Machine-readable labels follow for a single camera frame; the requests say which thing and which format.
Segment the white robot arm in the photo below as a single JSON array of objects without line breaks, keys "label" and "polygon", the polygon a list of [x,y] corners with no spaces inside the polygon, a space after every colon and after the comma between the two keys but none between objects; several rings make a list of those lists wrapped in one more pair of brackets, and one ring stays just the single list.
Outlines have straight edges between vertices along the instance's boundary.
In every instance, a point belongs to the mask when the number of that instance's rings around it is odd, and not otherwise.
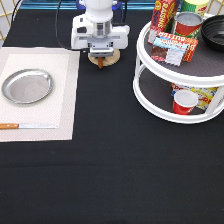
[{"label": "white robot arm", "polygon": [[128,25],[112,25],[113,0],[83,0],[86,11],[72,22],[71,48],[88,49],[91,57],[111,57],[128,46]]}]

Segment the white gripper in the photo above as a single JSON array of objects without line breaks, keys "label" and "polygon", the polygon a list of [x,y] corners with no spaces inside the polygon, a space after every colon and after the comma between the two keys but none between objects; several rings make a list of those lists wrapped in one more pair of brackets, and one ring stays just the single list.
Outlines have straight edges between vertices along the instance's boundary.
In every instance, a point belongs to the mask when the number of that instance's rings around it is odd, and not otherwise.
[{"label": "white gripper", "polygon": [[82,14],[73,18],[71,48],[88,49],[94,60],[98,60],[95,55],[107,55],[103,58],[108,61],[115,49],[125,49],[128,46],[129,31],[128,25],[113,26],[111,21],[95,23]]}]

